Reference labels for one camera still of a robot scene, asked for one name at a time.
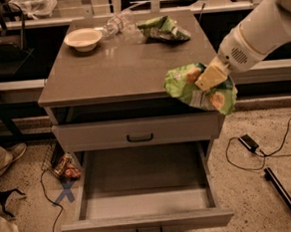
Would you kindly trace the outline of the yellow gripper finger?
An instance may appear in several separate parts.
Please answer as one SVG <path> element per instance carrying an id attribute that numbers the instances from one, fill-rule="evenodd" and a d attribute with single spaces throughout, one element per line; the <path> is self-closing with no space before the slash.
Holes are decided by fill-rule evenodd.
<path id="1" fill-rule="evenodd" d="M 227 79 L 227 74 L 217 65 L 208 66 L 195 82 L 196 86 L 202 91 L 210 90 Z"/>

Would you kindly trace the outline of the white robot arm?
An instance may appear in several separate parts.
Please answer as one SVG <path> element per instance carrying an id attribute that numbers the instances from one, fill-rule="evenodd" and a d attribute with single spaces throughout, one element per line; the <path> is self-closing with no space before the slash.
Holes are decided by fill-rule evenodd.
<path id="1" fill-rule="evenodd" d="M 279 47 L 291 42 L 291 0 L 263 0 L 220 43 L 218 54 L 197 77 L 207 91 L 231 72 L 244 73 Z"/>

